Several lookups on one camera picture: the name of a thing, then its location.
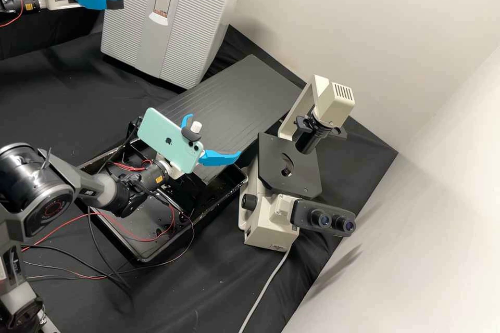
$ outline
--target black cloth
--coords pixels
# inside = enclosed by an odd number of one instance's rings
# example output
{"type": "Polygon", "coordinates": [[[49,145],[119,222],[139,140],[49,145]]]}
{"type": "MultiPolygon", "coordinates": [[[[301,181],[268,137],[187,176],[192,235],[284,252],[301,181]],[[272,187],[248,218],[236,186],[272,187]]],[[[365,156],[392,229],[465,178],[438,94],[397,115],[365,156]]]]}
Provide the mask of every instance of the black cloth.
{"type": "MultiPolygon", "coordinates": [[[[120,141],[130,119],[179,92],[103,57],[99,38],[99,34],[90,35],[0,61],[3,144],[52,146],[54,154],[76,165],[120,141]]],[[[255,54],[297,85],[303,84],[233,28],[207,74],[248,54],[255,54]]],[[[345,128],[347,141],[327,139],[317,148],[323,185],[319,200],[358,213],[396,151],[351,118],[345,128]]],[[[237,212],[235,198],[180,259],[127,275],[134,306],[107,280],[40,280],[32,285],[63,332],[235,332],[283,256],[244,245],[237,212]]],[[[78,208],[70,208],[51,228],[80,214],[78,208]]],[[[113,264],[124,263],[126,259],[101,232],[96,230],[96,236],[113,264]]],[[[245,332],[280,332],[339,242],[335,237],[301,231],[245,332]]],[[[46,244],[106,268],[92,244],[85,218],[64,227],[46,244]]],[[[24,257],[93,274],[48,250],[31,249],[24,257]]],[[[68,276],[29,265],[26,270],[29,276],[68,276]]]]}

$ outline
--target gray cable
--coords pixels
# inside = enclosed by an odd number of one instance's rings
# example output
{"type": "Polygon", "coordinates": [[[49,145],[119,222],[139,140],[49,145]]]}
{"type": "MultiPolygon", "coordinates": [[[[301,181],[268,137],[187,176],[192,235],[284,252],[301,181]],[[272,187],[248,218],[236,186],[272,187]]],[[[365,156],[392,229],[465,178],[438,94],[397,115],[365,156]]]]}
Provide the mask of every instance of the gray cable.
{"type": "Polygon", "coordinates": [[[283,263],[285,262],[286,258],[288,257],[288,254],[290,253],[290,249],[288,249],[286,252],[285,252],[285,255],[283,256],[283,259],[281,259],[280,263],[276,266],[276,268],[274,269],[274,271],[272,271],[271,275],[269,276],[269,278],[267,279],[266,281],[266,284],[264,285],[264,287],[262,288],[262,291],[260,292],[259,296],[257,297],[257,300],[255,301],[254,305],[252,306],[252,308],[250,309],[250,312],[248,313],[248,315],[246,316],[246,319],[245,321],[243,322],[243,324],[241,325],[241,328],[240,330],[238,331],[238,333],[243,333],[243,331],[245,330],[246,328],[246,325],[248,324],[248,322],[250,321],[250,318],[252,317],[252,314],[254,313],[255,309],[257,308],[257,306],[259,305],[259,302],[260,300],[262,299],[262,297],[264,296],[264,293],[266,292],[268,286],[271,284],[271,281],[272,279],[274,278],[274,276],[276,276],[276,273],[278,273],[278,271],[280,270],[281,266],[283,265],[283,263]]]}

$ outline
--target smartphone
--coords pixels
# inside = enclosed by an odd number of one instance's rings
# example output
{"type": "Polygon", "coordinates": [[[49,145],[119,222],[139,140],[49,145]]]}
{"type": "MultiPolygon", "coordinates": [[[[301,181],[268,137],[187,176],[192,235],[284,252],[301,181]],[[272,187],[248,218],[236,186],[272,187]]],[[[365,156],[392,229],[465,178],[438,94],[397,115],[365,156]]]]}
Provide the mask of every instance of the smartphone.
{"type": "Polygon", "coordinates": [[[137,136],[184,173],[193,172],[203,152],[201,142],[184,138],[181,128],[154,108],[146,110],[137,136]]]}

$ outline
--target black plastic tray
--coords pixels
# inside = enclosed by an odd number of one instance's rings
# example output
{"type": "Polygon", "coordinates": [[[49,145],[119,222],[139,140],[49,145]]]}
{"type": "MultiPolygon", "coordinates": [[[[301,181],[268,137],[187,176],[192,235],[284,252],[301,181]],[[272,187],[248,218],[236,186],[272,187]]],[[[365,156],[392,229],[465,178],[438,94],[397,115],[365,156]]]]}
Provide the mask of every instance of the black plastic tray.
{"type": "MultiPolygon", "coordinates": [[[[139,139],[132,142],[132,146],[133,148],[128,148],[124,159],[120,161],[137,164],[140,161],[138,152],[148,158],[153,158],[155,155],[155,152],[139,139]]],[[[90,160],[80,168],[88,173],[95,173],[110,152],[90,160]]],[[[115,166],[110,166],[109,169],[115,174],[120,174],[120,169],[115,166]]],[[[247,176],[240,168],[236,165],[229,165],[208,185],[193,173],[175,181],[169,180],[159,191],[173,206],[191,218],[193,228],[195,232],[198,232],[229,203],[230,198],[246,181],[247,176]]],[[[81,202],[79,206],[86,212],[87,206],[82,205],[81,202]]],[[[105,216],[95,216],[104,224],[108,230],[107,234],[115,237],[124,249],[141,262],[148,262],[165,250],[168,250],[165,253],[177,250],[189,242],[193,235],[189,220],[182,220],[182,214],[178,210],[174,210],[174,227],[157,240],[140,242],[124,235],[123,229],[132,232],[136,237],[150,239],[157,237],[170,226],[172,211],[152,197],[125,218],[115,217],[109,212],[92,207],[91,210],[110,217],[109,219],[105,216]]]]}

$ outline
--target black wire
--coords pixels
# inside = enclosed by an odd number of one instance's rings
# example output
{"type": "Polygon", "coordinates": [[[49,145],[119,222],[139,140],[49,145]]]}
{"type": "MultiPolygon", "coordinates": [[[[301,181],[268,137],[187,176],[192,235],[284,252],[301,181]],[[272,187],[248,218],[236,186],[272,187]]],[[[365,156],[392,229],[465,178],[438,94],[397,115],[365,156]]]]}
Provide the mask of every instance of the black wire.
{"type": "MultiPolygon", "coordinates": [[[[169,263],[172,263],[173,261],[181,258],[189,250],[189,248],[191,247],[191,244],[194,241],[195,231],[194,231],[193,222],[191,220],[190,220],[190,224],[191,224],[191,230],[193,231],[193,236],[191,237],[191,240],[188,243],[188,245],[186,246],[186,248],[184,249],[184,251],[182,251],[179,255],[177,255],[176,257],[174,257],[174,258],[172,258],[170,260],[162,262],[162,263],[153,264],[153,265],[147,265],[147,266],[142,266],[142,267],[134,268],[134,269],[127,270],[127,271],[119,271],[118,273],[121,275],[121,274],[127,274],[127,273],[132,273],[132,272],[143,271],[143,270],[147,270],[147,269],[151,269],[151,268],[157,268],[157,267],[164,266],[164,265],[167,265],[169,263]]],[[[70,253],[66,253],[65,251],[60,250],[60,249],[58,249],[56,247],[50,247],[50,246],[28,246],[28,245],[22,245],[22,246],[23,247],[33,247],[33,248],[44,248],[44,249],[47,249],[47,250],[55,250],[55,251],[58,251],[58,252],[65,253],[66,255],[69,255],[69,256],[71,256],[74,259],[77,259],[77,257],[75,257],[74,255],[72,255],[70,253]]],[[[58,270],[62,270],[62,271],[68,271],[65,268],[54,267],[54,266],[51,266],[51,265],[34,264],[34,263],[29,263],[29,262],[27,262],[27,263],[30,264],[30,265],[34,265],[34,266],[38,266],[38,267],[42,267],[42,268],[50,268],[50,269],[58,269],[58,270]]],[[[122,266],[120,266],[120,268],[122,268],[123,266],[127,265],[128,263],[129,263],[129,261],[127,261],[122,266]]],[[[90,266],[90,267],[91,267],[91,269],[93,269],[96,272],[102,274],[103,276],[109,277],[108,274],[106,274],[104,272],[101,272],[101,271],[98,271],[95,268],[92,268],[92,266],[90,266]]],[[[86,279],[86,278],[85,277],[64,277],[64,276],[56,276],[56,275],[44,275],[44,277],[40,277],[40,278],[31,278],[31,277],[28,277],[28,280],[30,282],[37,281],[37,280],[45,280],[45,279],[76,280],[76,279],[86,279]]]]}
{"type": "Polygon", "coordinates": [[[90,212],[90,206],[88,206],[87,207],[87,218],[88,218],[88,222],[89,222],[89,230],[90,230],[90,234],[92,236],[92,240],[94,241],[95,248],[97,249],[97,252],[101,256],[101,259],[103,259],[103,261],[106,263],[106,265],[108,266],[108,268],[111,270],[112,274],[115,274],[119,278],[120,288],[122,288],[123,286],[125,286],[127,289],[130,289],[130,285],[113,268],[113,266],[111,265],[111,263],[107,260],[107,258],[104,256],[103,252],[101,251],[101,248],[99,247],[99,244],[97,243],[97,239],[95,239],[94,230],[92,229],[92,221],[90,219],[90,216],[91,216],[90,214],[91,214],[91,212],[90,212]]]}
{"type": "Polygon", "coordinates": [[[138,117],[137,120],[136,120],[136,122],[135,122],[134,129],[130,132],[129,136],[125,139],[125,141],[123,142],[123,144],[120,147],[118,147],[115,152],[113,152],[111,155],[109,155],[107,157],[107,159],[104,161],[103,165],[101,165],[101,167],[97,171],[98,173],[100,173],[103,170],[103,168],[107,165],[107,163],[109,161],[111,161],[112,158],[115,157],[116,154],[120,153],[127,146],[127,144],[130,142],[130,140],[134,137],[134,135],[135,135],[136,131],[138,130],[139,125],[141,124],[141,122],[142,122],[142,117],[138,117]]]}
{"type": "Polygon", "coordinates": [[[58,247],[53,247],[53,246],[43,246],[43,245],[21,245],[21,247],[29,247],[29,248],[39,248],[39,249],[44,249],[44,250],[53,250],[53,251],[57,251],[57,252],[60,252],[66,256],[69,256],[70,258],[73,258],[75,259],[76,261],[78,261],[79,263],[85,265],[86,267],[92,269],[93,271],[96,271],[100,274],[102,274],[103,276],[110,276],[109,274],[107,274],[106,272],[103,272],[101,271],[99,268],[96,268],[94,267],[92,264],[86,262],[85,260],[79,258],[78,256],[76,255],[73,255],[71,252],[68,252],[68,251],[65,251],[63,249],[60,249],[58,247]]]}
{"type": "Polygon", "coordinates": [[[130,295],[129,291],[121,284],[120,280],[117,280],[116,278],[114,278],[112,275],[106,273],[106,272],[103,272],[101,271],[100,269],[94,267],[92,264],[89,264],[87,263],[86,261],[84,261],[83,259],[79,258],[78,256],[76,255],[73,255],[72,253],[68,252],[68,251],[65,251],[63,249],[60,249],[60,248],[57,248],[57,247],[53,247],[53,246],[41,246],[41,245],[21,245],[21,247],[30,247],[30,248],[39,248],[39,249],[46,249],[46,250],[53,250],[53,251],[57,251],[57,252],[60,252],[66,256],[69,256],[70,258],[73,258],[75,259],[76,261],[80,262],[81,264],[89,267],[90,269],[98,272],[98,273],[101,273],[103,276],[107,276],[107,278],[109,278],[109,280],[114,283],[116,286],[118,286],[125,294],[127,294],[127,296],[132,300],[132,296],[130,295]]]}

